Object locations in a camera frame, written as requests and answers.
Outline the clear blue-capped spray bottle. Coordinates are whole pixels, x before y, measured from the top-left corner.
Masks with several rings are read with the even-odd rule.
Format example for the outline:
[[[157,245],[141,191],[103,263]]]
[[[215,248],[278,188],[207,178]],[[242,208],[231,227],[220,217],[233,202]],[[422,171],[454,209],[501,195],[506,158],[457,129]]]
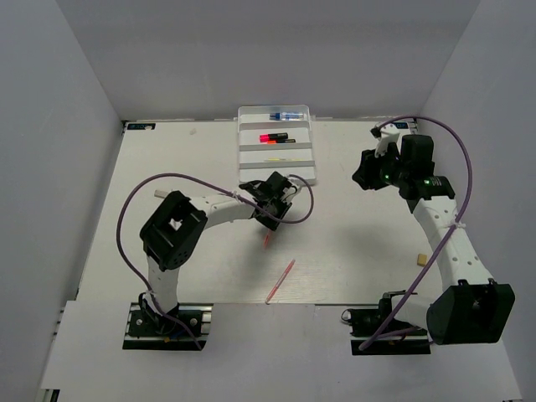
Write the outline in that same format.
[[[281,111],[269,114],[271,121],[303,121],[306,118],[307,115],[305,113],[294,111]]]

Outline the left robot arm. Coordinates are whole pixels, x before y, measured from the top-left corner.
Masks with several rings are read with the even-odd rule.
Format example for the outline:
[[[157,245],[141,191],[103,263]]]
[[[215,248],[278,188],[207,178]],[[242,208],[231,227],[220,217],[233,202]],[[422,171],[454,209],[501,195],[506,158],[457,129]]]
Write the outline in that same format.
[[[169,193],[140,232],[152,288],[147,297],[152,308],[148,324],[160,334],[176,327],[173,309],[178,305],[179,269],[190,259],[206,229],[254,219],[274,231],[299,192],[299,185],[274,172],[265,181],[241,184],[239,191],[230,195],[190,198],[179,191]]]

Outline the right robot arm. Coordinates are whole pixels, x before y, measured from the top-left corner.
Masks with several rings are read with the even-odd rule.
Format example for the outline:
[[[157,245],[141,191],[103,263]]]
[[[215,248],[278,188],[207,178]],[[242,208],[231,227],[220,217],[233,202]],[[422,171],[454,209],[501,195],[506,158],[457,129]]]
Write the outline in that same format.
[[[435,299],[407,291],[380,301],[375,337],[396,334],[410,324],[428,332],[438,345],[496,343],[503,334],[515,295],[495,281],[459,222],[449,180],[434,174],[434,142],[423,135],[382,133],[374,150],[362,153],[353,181],[364,190],[398,189],[433,250],[442,293]]]

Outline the yellow pen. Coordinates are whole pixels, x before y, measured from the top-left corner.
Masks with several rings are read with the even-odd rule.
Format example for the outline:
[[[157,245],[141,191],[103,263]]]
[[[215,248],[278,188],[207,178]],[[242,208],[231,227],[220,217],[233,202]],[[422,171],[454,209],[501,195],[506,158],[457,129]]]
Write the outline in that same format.
[[[264,162],[309,162],[309,160],[303,158],[267,158]]]

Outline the pink black highlighter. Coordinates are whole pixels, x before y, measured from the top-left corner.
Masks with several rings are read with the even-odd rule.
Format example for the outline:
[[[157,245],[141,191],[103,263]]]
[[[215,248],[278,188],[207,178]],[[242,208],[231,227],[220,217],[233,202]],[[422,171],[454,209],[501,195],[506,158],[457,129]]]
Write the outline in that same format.
[[[271,133],[271,134],[260,135],[260,142],[286,140],[287,138],[288,138],[288,134],[286,132]]]

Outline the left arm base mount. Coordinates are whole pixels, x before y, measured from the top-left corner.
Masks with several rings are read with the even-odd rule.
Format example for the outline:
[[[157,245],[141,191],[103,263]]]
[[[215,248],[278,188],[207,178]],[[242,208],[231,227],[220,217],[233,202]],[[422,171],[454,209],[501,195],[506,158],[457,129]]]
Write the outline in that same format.
[[[170,312],[183,326],[163,317],[156,318],[132,303],[127,316],[123,350],[200,352],[207,340],[213,306],[179,304]]]

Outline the orange-capped black marker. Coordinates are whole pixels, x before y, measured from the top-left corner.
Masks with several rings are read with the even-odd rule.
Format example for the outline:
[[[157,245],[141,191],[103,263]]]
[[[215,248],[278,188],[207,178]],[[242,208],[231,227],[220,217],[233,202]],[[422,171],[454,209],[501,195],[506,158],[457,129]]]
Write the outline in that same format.
[[[266,142],[265,144],[275,145],[275,144],[293,144],[293,143],[296,143],[295,139],[291,139],[291,138],[282,139],[282,138],[280,138],[280,139],[270,140],[270,141]]]

